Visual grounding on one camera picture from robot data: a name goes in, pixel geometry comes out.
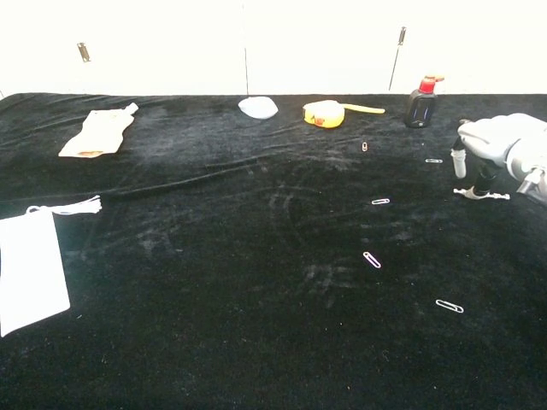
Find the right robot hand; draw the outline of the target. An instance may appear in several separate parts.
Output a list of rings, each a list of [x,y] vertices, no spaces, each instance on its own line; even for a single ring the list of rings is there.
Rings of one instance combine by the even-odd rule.
[[[511,150],[526,132],[532,130],[532,123],[533,117],[522,113],[497,115],[476,121],[461,120],[456,141],[450,150],[455,176],[458,179],[467,176],[467,153],[479,158],[481,167],[472,187],[454,189],[453,192],[475,201],[508,201],[509,194],[493,193],[491,187],[497,175],[507,166]]]

